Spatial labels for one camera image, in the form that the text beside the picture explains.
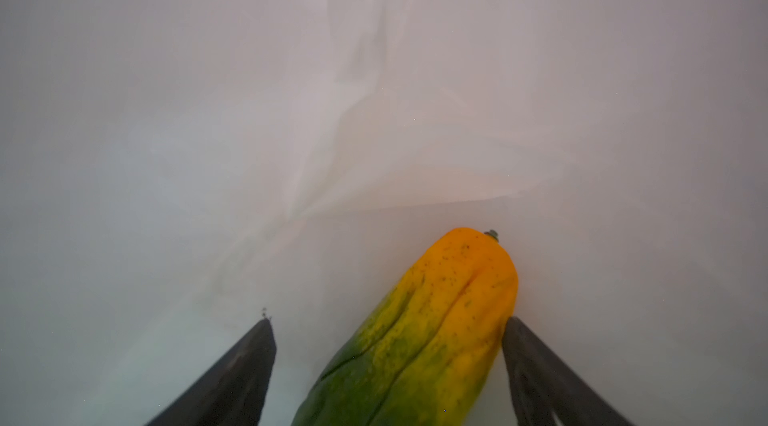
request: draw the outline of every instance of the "papaya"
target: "papaya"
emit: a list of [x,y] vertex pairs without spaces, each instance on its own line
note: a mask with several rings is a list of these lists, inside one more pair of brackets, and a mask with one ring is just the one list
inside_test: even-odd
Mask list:
[[312,386],[293,426],[459,426],[512,315],[518,275],[495,232],[439,239]]

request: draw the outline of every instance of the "white plastic sheet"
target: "white plastic sheet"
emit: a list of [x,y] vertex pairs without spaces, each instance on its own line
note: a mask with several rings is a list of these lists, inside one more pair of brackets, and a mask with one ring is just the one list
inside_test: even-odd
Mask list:
[[766,0],[0,1],[4,424],[142,424],[264,307],[288,424],[456,226],[630,420],[768,419]]

